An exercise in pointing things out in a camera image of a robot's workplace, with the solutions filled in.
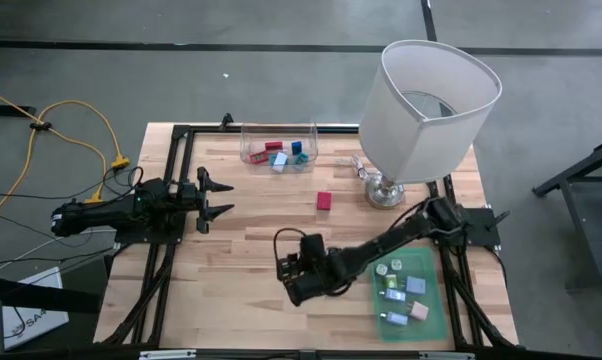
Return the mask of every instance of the wire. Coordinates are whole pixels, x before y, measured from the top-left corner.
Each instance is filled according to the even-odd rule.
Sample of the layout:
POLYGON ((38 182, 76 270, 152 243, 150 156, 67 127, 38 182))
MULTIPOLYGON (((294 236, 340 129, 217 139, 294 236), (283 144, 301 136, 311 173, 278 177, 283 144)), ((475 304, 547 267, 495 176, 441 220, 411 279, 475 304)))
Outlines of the wire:
MULTIPOLYGON (((0 95, 0 100, 8 105, 10 105, 11 107, 13 107, 14 109, 16 109, 17 111, 21 112, 22 114, 24 114, 25 116, 29 117, 30 119, 34 120, 37 124, 43 124, 43 115, 45 115, 48 111, 50 111, 51 109, 62 105, 62 104, 66 104, 66 103, 73 103, 73 104, 79 104, 79 105, 83 105, 88 107, 90 110, 94 111, 97 115, 99 115, 101 117, 101 119, 103 119, 103 121, 106 123, 106 125, 108 126, 108 129, 110 130, 110 133, 112 134, 112 138, 114 141, 114 145, 116 148, 116 152, 117 152, 117 160, 119 159, 123 159, 123 155, 121 155, 121 151, 119 150, 119 143, 117 142, 116 136, 114 135, 114 131, 112 130, 112 127, 110 126, 110 122, 108 121, 108 119, 105 118, 105 116, 103 116, 103 114, 101 114, 98 110, 96 110, 92 105, 89 105, 87 103, 84 103, 82 101, 77 101, 77 100, 66 100, 66 101, 62 101, 53 105, 48 106, 47 108, 45 108, 43 110, 43 112, 41 113, 41 115, 39 117, 36 117, 30 113, 28 113, 27 111, 21 109, 20 107, 18 107, 17 105, 15 105, 14 103, 12 103, 11 101, 9 101, 8 99, 4 98, 3 96, 0 95)), ((81 145, 87 149, 90 149, 92 151, 94 151, 95 153, 97 153, 97 155, 99 155, 99 157, 101 157, 101 161, 103 163, 103 175, 105 176, 106 171, 107 171, 107 165, 106 165, 106 161, 105 161, 105 156, 103 155, 103 153, 101 153, 101 151, 99 151, 96 147, 86 143, 86 142, 82 142, 79 140, 75 140, 72 138, 69 138, 63 134, 61 134, 60 132, 58 132, 55 129, 50 129, 50 132, 52 132, 53 134, 55 134, 56 136, 60 137, 61 139, 72 143, 72 144, 76 144, 76 145, 81 145)), ((30 134, 30 142, 28 145, 28 156, 26 158, 26 162, 25 165, 23 166, 23 170, 21 170, 21 175, 17 178, 17 180, 14 182, 14 184, 12 185, 12 187, 10 188, 10 190, 8 191, 8 194, 12 194, 12 192, 14 191, 14 189, 16 189, 16 187, 19 185, 19 183, 21 182, 21 180, 23 180, 23 177, 25 176, 28 167, 30 166, 30 160, 32 157, 32 146, 33 146, 33 141, 34 141, 34 135, 36 133, 36 130, 32 129, 32 132, 30 134)), ((97 190, 95 191, 95 193, 92 195, 92 199, 93 200, 100 200, 101 199, 101 193, 103 192, 103 184, 99 185, 99 187, 97 188, 97 190)), ((6 200, 8 199, 8 197, 4 197, 1 201, 0 201, 0 209, 3 206, 3 204, 6 202, 6 200)))
POLYGON ((399 221, 401 221, 401 219, 403 219, 404 217, 406 217, 409 213, 411 213, 414 209, 418 208, 419 206, 423 205, 424 201, 415 204, 414 206, 410 207, 408 210, 404 211, 403 214, 399 215, 399 217, 394 220, 394 222, 392 223, 392 225, 390 225, 390 227, 388 228, 388 230, 386 230, 386 232, 392 230, 395 226, 397 226, 397 224, 399 223, 399 221))
MULTIPOLYGON (((132 169, 130 169, 131 173, 132 173, 132 172, 134 172, 134 171, 136 171, 136 170, 141 170, 141 176, 139 176, 139 180, 137 181, 137 184, 140 184, 140 183, 141 183, 141 179, 143 179, 143 168, 142 168, 142 167, 140 167, 140 166, 135 166, 135 167, 133 167, 132 169)), ((128 174, 128 183, 130 183, 130 174, 128 174)), ((117 196, 117 197, 115 197, 115 198, 113 198, 113 199, 110 199, 110 200, 108 200, 108 201, 106 201, 106 202, 103 202, 103 203, 100 203, 100 204, 98 204, 98 205, 96 205, 96 206, 93 206, 93 207, 91 207, 91 208, 84 209, 83 211, 84 211, 84 212, 85 212, 85 211, 92 211, 92 210, 94 210, 94 209, 99 209, 99 208, 102 208, 102 207, 104 207, 104 206, 107 206, 107 205, 109 205, 109 204, 112 204, 113 202, 116 202, 116 201, 118 201, 118 200, 120 200, 120 199, 122 199, 122 198, 126 197, 128 194, 130 194, 130 193, 131 193, 133 190, 135 190, 135 189, 136 189, 136 188, 135 188, 134 186, 131 186, 131 187, 130 187, 130 188, 129 188, 129 189, 126 191, 126 192, 124 192, 123 194, 121 194, 121 195, 119 195, 119 196, 117 196)))
POLYGON ((452 255, 459 257, 462 255, 465 255, 466 250, 468 249, 468 230, 464 229, 463 230, 463 244, 461 244, 461 246, 457 246, 456 248, 459 249, 459 251, 454 251, 455 247, 450 247, 450 252, 452 253, 452 255))
MULTIPOLYGON (((130 170, 124 170, 124 171, 121 171, 121 172, 130 172, 130 171, 132 171, 132 170, 131 169, 130 170)), ((116 179, 116 176, 118 174, 119 173, 117 173, 115 175, 112 175, 110 177, 107 177, 105 180, 116 179)), ((76 194, 67 195, 67 196, 39 196, 39 195, 7 194, 7 193, 0 193, 0 196, 29 198, 29 199, 40 199, 40 200, 63 200, 63 199, 70 199, 70 198, 73 198, 73 197, 77 197, 77 196, 79 196, 81 194, 84 194, 84 193, 90 191, 90 189, 93 189, 93 188, 99 186, 99 184, 101 184, 102 182, 103 182, 103 179, 99 180, 98 183, 96 183, 96 184, 94 184, 94 185, 92 185, 92 186, 90 186, 88 188, 85 188, 84 190, 82 190, 82 191, 80 191, 80 192, 78 192, 76 194)))
POLYGON ((6 291, 6 292, 4 292, 3 294, 0 294, 0 298, 2 298, 2 297, 5 297, 5 296, 7 296, 7 295, 10 295, 10 294, 13 294, 13 293, 15 293, 15 292, 18 292, 18 291, 20 291, 21 289, 23 289, 24 287, 26 287, 26 286, 28 286, 28 285, 34 285, 34 284, 38 283, 39 281, 41 281, 41 280, 43 280, 43 279, 46 279, 46 278, 48 278, 48 277, 50 277, 50 276, 52 276, 52 275, 56 275, 56 274, 59 274, 59 273, 61 273, 61 272, 63 272, 63 271, 66 271, 66 270, 70 270, 70 269, 72 269, 72 268, 75 268, 75 267, 77 267, 77 266, 79 266, 79 265, 81 265, 81 264, 85 263, 86 261, 89 261, 90 259, 94 258, 95 256, 97 256, 97 255, 99 255, 99 254, 102 254, 102 253, 104 253, 104 252, 106 252, 106 251, 109 251, 109 250, 112 250, 112 248, 111 248, 111 247, 109 247, 109 248, 107 248, 107 249, 103 249, 103 250, 96 251, 96 252, 92 253, 92 255, 91 255, 91 256, 89 256, 89 257, 87 257, 87 258, 85 258, 85 259, 83 259, 83 260, 81 260, 81 261, 77 262, 76 264, 73 264, 73 265, 70 265, 70 266, 66 266, 66 267, 64 267, 63 269, 59 268, 59 270, 57 270, 57 271, 55 271, 55 272, 52 272, 52 273, 50 273, 50 274, 47 274, 47 275, 45 275, 45 276, 42 276, 42 277, 40 277, 40 278, 38 278, 38 279, 36 279, 36 280, 34 280, 34 281, 31 281, 31 282, 29 282, 29 283, 25 283, 25 284, 23 284, 23 285, 21 285, 21 286, 19 286, 19 287, 15 288, 15 289, 12 289, 12 290, 10 290, 10 291, 6 291))
POLYGON ((74 255, 74 256, 69 256, 69 257, 65 257, 65 258, 59 258, 59 259, 32 257, 32 258, 24 258, 24 259, 4 260, 4 261, 0 261, 0 265, 6 264, 6 263, 22 262, 22 261, 53 261, 53 262, 64 263, 68 260, 78 259, 78 258, 82 258, 85 256, 92 256, 94 254, 100 254, 101 252, 103 252, 103 250, 99 250, 99 251, 88 253, 88 254, 80 254, 80 255, 74 255))
POLYGON ((303 231, 296 229, 296 228, 283 228, 283 229, 279 229, 276 234, 274 234, 274 238, 272 238, 272 246, 274 247, 274 262, 277 264, 277 268, 279 267, 279 253, 277 252, 277 237, 279 237, 279 234, 284 232, 284 231, 294 231, 297 232, 301 235, 303 235, 304 237, 308 236, 306 235, 303 231))
MULTIPOLYGON (((113 232, 117 232, 117 231, 116 231, 116 230, 92 230, 92 231, 90 231, 90 232, 84 231, 84 232, 82 232, 82 233, 80 233, 80 234, 73 235, 73 236, 79 236, 79 235, 90 235, 90 237, 91 237, 91 236, 92 236, 92 234, 98 234, 98 233, 113 233, 113 232)), ((34 248, 32 248, 32 249, 30 249, 30 250, 26 251, 25 253, 23 253, 23 254, 21 254, 21 255, 17 256, 15 259, 13 259, 13 260, 9 260, 9 261, 6 261, 6 262, 5 262, 5 264, 3 264, 3 265, 1 265, 1 266, 0 266, 0 271, 1 271, 2 269, 4 269, 4 268, 6 268, 6 267, 10 266, 10 264, 12 264, 13 262, 15 262, 16 260, 23 259, 24 257, 26 257, 26 256, 28 256, 28 255, 30 255, 30 254, 32 254, 33 252, 35 252, 35 251, 37 251, 37 250, 39 250, 39 249, 41 249, 41 248, 43 248, 43 247, 46 247, 46 246, 48 246, 48 245, 50 245, 50 244, 54 243, 56 240, 61 240, 61 239, 67 239, 67 238, 58 237, 58 238, 55 238, 54 240, 48 240, 48 241, 44 242, 43 244, 41 244, 41 245, 38 245, 38 246, 36 246, 36 247, 34 247, 34 248)))
POLYGON ((494 251, 494 249, 492 249, 489 246, 484 246, 484 247, 486 250, 491 252, 492 255, 494 255, 494 257, 499 262, 499 265, 501 265, 501 271, 503 272, 503 281, 505 281, 505 288, 507 289, 508 288, 508 274, 505 272, 505 264, 503 264, 503 260, 501 260, 501 257, 499 256, 499 254, 497 254, 496 251, 494 251))
MULTIPOLYGON (((60 137, 61 139, 65 140, 65 141, 67 141, 69 143, 81 145, 81 146, 83 146, 85 148, 88 148, 88 149, 94 151, 95 153, 97 153, 97 155, 99 155, 99 157, 101 157, 101 162, 103 163, 103 175, 105 176, 106 171, 108 171, 107 170, 107 165, 106 165, 106 161, 105 161, 105 156, 103 155, 103 153, 101 151, 99 151, 99 149, 95 148, 94 146, 92 146, 92 145, 90 145, 88 143, 84 143, 84 142, 79 141, 79 140, 71 139, 71 138, 69 138, 69 137, 61 134, 60 132, 54 130, 54 129, 50 129, 50 132, 53 133, 53 134, 55 134, 55 135, 57 135, 58 137, 60 137)), ((103 184, 99 185, 99 187, 97 188, 97 191, 94 193, 94 198, 95 199, 101 198, 101 192, 102 191, 103 191, 103 184)))
POLYGON ((14 312, 17 313, 17 316, 19 317, 19 320, 21 320, 21 330, 19 330, 18 333, 10 335, 10 336, 4 336, 4 339, 10 339, 13 337, 18 337, 21 336, 21 334, 23 334, 23 332, 25 331, 25 321, 23 321, 23 317, 21 317, 21 313, 19 313, 19 310, 17 309, 16 306, 12 307, 14 309, 14 312))
POLYGON ((3 220, 5 220, 5 221, 8 221, 8 222, 11 222, 11 223, 13 223, 13 224, 15 224, 15 225, 17 225, 17 226, 20 226, 20 227, 22 227, 22 228, 28 229, 28 230, 30 230, 30 231, 32 231, 32 232, 35 232, 35 233, 37 233, 37 234, 40 234, 40 235, 43 235, 43 236, 49 237, 50 239, 53 239, 54 241, 56 241, 57 243, 59 243, 59 244, 61 244, 61 245, 63 245, 63 246, 66 246, 66 247, 69 247, 69 248, 76 248, 76 247, 79 247, 79 246, 77 246, 77 245, 68 245, 68 244, 66 244, 66 243, 64 243, 64 242, 62 242, 62 241, 60 241, 60 240, 57 240, 57 239, 56 239, 54 236, 52 236, 52 235, 50 235, 50 234, 46 234, 46 233, 44 233, 43 231, 41 231, 41 230, 37 230, 37 229, 35 229, 35 228, 33 228, 33 227, 30 227, 30 226, 28 226, 28 225, 21 224, 20 222, 18 222, 18 221, 16 221, 16 220, 12 220, 12 219, 10 219, 10 218, 7 218, 7 217, 5 217, 5 216, 3 216, 3 215, 0 215, 0 219, 3 219, 3 220))
POLYGON ((92 110, 92 112, 94 112, 95 114, 99 115, 99 117, 101 118, 101 120, 103 120, 103 122, 105 123, 105 125, 108 127, 108 130, 110 130, 110 134, 112 135, 112 141, 114 141, 114 148, 117 152, 117 156, 123 157, 123 155, 121 154, 121 149, 119 148, 119 142, 117 141, 117 136, 114 134, 114 130, 112 130, 112 126, 110 125, 110 122, 108 121, 108 119, 105 117, 105 115, 103 115, 101 112, 99 112, 99 110, 97 110, 96 108, 94 108, 94 106, 83 102, 83 101, 79 101, 79 100, 64 100, 64 101, 60 101, 56 104, 52 104, 50 106, 48 106, 47 108, 43 109, 43 111, 41 112, 41 114, 39 115, 39 119, 41 121, 43 121, 43 117, 48 113, 48 111, 64 105, 64 104, 76 104, 76 105, 81 105, 84 107, 87 107, 88 109, 92 110))
POLYGON ((12 194, 12 192, 14 191, 14 189, 17 188, 17 186, 19 186, 19 184, 21 183, 21 180, 23 180, 23 177, 25 176, 25 173, 28 171, 28 167, 30 166, 30 159, 32 158, 32 147, 34 145, 34 133, 35 132, 36 132, 36 130, 32 130, 30 132, 30 141, 28 143, 28 155, 25 159, 25 164, 23 165, 23 169, 21 170, 21 175, 19 175, 17 180, 14 182, 14 184, 12 184, 12 187, 10 188, 10 190, 8 190, 7 195, 4 196, 3 199, 1 199, 0 209, 3 206, 3 204, 6 202, 6 200, 8 200, 9 195, 12 194))
POLYGON ((113 188, 111 188, 108 183, 106 182, 106 175, 110 172, 110 171, 114 171, 114 178, 115 178, 115 182, 118 184, 119 182, 116 181, 116 170, 114 170, 114 168, 109 168, 108 171, 105 172, 105 174, 103 174, 103 180, 101 181, 101 183, 103 184, 103 186, 105 186, 108 190, 110 190, 112 193, 116 194, 116 195, 121 195, 120 192, 114 190, 113 188))

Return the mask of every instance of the green plate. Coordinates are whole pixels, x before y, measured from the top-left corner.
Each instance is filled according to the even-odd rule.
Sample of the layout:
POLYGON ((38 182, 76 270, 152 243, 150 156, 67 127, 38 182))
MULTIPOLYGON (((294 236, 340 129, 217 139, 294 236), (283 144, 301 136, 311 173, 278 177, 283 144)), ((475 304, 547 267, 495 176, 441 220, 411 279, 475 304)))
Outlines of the green plate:
POLYGON ((448 326, 443 312, 441 295, 439 294, 439 284, 437 283, 436 272, 434 268, 433 253, 430 248, 401 248, 389 255, 382 257, 370 265, 372 276, 372 299, 374 299, 374 310, 377 316, 377 326, 379 336, 383 341, 424 341, 424 340, 445 340, 448 338, 448 326), (402 269, 394 271, 390 267, 392 259, 399 259, 402 263, 402 269), (396 290, 405 292, 406 302, 396 302, 386 300, 379 292, 385 290, 383 277, 375 273, 378 264, 385 264, 388 267, 388 274, 396 274, 399 287, 396 290), (405 291, 406 279, 408 276, 425 279, 425 294, 415 295, 405 291), (429 308, 428 317, 421 321, 408 316, 408 303, 418 301, 429 308), (398 326, 387 322, 379 314, 392 311, 401 315, 408 316, 407 326, 398 326))

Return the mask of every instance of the pink block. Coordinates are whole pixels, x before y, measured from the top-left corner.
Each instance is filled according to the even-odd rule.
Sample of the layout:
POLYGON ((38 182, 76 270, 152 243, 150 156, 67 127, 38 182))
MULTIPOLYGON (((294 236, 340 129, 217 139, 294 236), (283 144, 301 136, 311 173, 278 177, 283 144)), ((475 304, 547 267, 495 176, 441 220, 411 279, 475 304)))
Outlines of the pink block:
POLYGON ((332 193, 319 192, 317 195, 317 210, 330 210, 332 204, 332 193))

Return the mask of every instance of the concrete floor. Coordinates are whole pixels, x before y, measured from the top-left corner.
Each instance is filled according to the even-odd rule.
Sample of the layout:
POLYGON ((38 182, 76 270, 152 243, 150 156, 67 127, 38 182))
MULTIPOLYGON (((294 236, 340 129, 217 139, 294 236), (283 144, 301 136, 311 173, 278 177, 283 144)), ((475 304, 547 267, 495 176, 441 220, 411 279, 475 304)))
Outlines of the concrete floor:
MULTIPOLYGON (((433 0, 432 7, 439 40, 456 46, 602 47, 602 1, 433 0)), ((3 0, 0 37, 384 45, 423 39, 425 31, 416 0, 3 0)), ((530 192, 602 142, 602 58, 481 59, 504 84, 475 146, 489 203, 512 210, 500 232, 520 341, 602 356, 602 291, 563 290, 588 265, 563 199, 530 192)), ((63 99, 92 103, 135 162, 147 122, 216 122, 231 112, 241 122, 356 123, 378 61, 377 54, 0 49, 0 93, 39 109, 63 99)), ((63 108, 49 120, 113 157, 106 128, 88 111, 63 108)), ((0 191, 19 174, 28 134, 26 121, 0 119, 0 191)), ((70 194, 96 183, 99 167, 93 154, 43 134, 18 191, 70 194)), ((58 205, 12 199, 1 214, 47 230, 58 205)), ((95 251, 111 239, 95 235, 80 249, 52 244, 33 256, 95 251)), ((0 260, 44 241, 0 220, 0 260)), ((20 279, 47 266, 15 264, 0 276, 20 279)))

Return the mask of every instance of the wooden tabletop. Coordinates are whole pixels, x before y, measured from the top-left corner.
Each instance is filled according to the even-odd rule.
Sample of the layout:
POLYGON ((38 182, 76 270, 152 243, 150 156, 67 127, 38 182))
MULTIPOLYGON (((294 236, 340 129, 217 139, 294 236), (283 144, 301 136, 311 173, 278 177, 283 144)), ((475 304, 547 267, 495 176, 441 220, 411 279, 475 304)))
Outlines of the wooden tabletop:
MULTIPOLYGON (((162 177, 172 123, 148 124, 139 156, 145 179, 162 177)), ((442 341, 386 343, 379 339, 368 276, 343 296, 315 298, 292 305, 275 276, 272 236, 285 226, 319 232, 326 246, 353 246, 383 232, 411 204, 428 195, 424 184, 406 186, 406 201, 393 210, 375 210, 363 196, 363 183, 350 165, 358 154, 372 169, 358 135, 320 134, 314 171, 304 174, 254 175, 239 159, 238 134, 198 134, 190 179, 205 166, 213 180, 234 191, 209 195, 210 204, 235 208, 210 224, 210 233, 195 231, 196 214, 188 215, 177 248, 168 294, 161 346, 168 348, 443 350, 452 349, 452 332, 442 341), (316 210, 319 191, 332 192, 332 209, 316 210)), ((457 200, 468 207, 485 205, 481 177, 470 149, 452 173, 457 200)), ((298 236, 281 234, 279 254, 298 251, 298 236)), ((431 246, 420 240, 409 246, 431 246)), ((133 245, 115 260, 95 335, 110 335, 138 299, 148 252, 133 245)), ((469 248, 475 298, 510 341, 517 336, 508 293, 498 262, 483 248, 469 248)), ((441 264, 435 256, 444 309, 448 311, 441 264)), ((150 331, 153 304, 148 312, 150 331)), ((464 334, 471 340, 467 311, 460 306, 464 334)))

